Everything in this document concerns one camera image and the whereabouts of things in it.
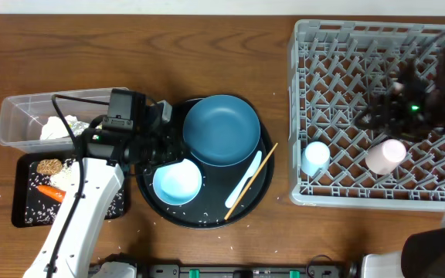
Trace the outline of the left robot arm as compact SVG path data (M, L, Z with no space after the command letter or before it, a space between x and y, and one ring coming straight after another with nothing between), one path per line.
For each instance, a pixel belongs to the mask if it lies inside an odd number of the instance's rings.
M76 174L26 277L85 277L107 210L133 165L150 171L179 162L187 149L169 123L172 106L114 88L107 113L72 135Z

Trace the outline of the dark blue plate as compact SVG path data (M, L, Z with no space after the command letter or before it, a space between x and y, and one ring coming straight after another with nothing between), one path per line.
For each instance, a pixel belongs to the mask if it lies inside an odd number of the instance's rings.
M260 119L245 100L214 95L198 101L187 113L182 136L201 162L228 167L247 159L260 141Z

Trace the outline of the white plastic knife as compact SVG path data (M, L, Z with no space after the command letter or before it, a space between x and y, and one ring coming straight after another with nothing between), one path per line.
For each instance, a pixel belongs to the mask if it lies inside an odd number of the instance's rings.
M247 180L249 178L252 178L254 174L256 173L258 167L260 166L260 162L262 159L262 151L258 151L252 162L250 163L250 166L247 168L246 172L240 179L237 186L233 189L229 197L225 201L225 206L230 209L236 202L237 198L239 197L241 191L243 190L243 186L246 184Z

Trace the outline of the light blue cup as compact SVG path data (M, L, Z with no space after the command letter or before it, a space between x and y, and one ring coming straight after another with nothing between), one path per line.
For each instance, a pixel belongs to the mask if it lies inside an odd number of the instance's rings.
M325 171L330 163L329 147L320 141L311 142L301 154L301 170L308 176Z

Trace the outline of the pink cup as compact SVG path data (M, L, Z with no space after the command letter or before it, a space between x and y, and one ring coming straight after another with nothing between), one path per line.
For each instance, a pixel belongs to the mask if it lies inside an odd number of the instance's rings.
M377 175L391 173L406 157L406 147L398 140L388 139L367 151L365 163Z

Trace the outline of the wooden chopstick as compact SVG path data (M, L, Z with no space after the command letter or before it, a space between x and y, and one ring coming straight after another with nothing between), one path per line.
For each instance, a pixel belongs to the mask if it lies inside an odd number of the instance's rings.
M262 168L264 165L266 165L267 161L269 160L269 158L272 156L273 152L275 151L277 145L279 143L276 143L272 149L270 150L270 152L267 154L267 156L262 160L262 162L260 163L260 166L258 167L258 169L256 169L256 171L254 172L253 177L246 183L246 186L240 191L240 193L238 194L237 198L235 199L235 202L233 203L232 207L229 209L229 211L226 213L224 220L227 221L229 219L229 217L232 215L233 211L235 210L235 208L237 207L237 205L239 204L239 202L241 201L241 199L243 198L243 196L246 194L246 192L250 189L251 185L253 184L254 180L256 179L256 177L258 176L258 174L261 172Z

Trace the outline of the white tissue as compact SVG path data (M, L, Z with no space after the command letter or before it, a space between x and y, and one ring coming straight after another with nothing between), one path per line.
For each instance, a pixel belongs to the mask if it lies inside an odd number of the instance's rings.
M42 126L40 140L53 140L68 137L69 133L59 117L49 117Z

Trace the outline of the light blue bowl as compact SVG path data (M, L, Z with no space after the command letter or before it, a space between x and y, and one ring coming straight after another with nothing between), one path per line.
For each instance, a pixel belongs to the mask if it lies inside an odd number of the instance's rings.
M162 166L155 171L153 189L168 205L184 205L192 201L202 187L202 172L192 161Z

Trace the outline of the orange carrot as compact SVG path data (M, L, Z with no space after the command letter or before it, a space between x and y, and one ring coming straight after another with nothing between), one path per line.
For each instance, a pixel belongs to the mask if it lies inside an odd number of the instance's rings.
M62 191L58 188L54 188L48 185L38 185L36 188L39 192L43 193L44 195L52 198L53 200L59 203L63 202L66 195L65 191Z

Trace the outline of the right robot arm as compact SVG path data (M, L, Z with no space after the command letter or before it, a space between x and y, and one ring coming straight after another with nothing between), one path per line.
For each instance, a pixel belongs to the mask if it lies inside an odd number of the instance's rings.
M420 142L432 131L445 132L445 48L437 62L435 87L430 90L409 62L391 93L379 95L355 118L361 129L384 131L390 137ZM399 252L370 254L356 277L445 277L445 212L441 227L411 235Z

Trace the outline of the brown walnut shell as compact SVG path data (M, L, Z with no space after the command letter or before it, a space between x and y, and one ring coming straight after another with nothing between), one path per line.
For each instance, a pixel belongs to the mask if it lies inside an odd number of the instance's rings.
M60 173L62 169L63 163L58 159L41 160L36 167L36 171L42 175L56 175Z

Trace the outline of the foil wrapper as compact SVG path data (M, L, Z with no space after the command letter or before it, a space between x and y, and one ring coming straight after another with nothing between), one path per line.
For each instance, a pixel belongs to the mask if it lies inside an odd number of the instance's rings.
M70 129L75 137L80 136L88 127L89 124L83 121L77 120L70 123Z

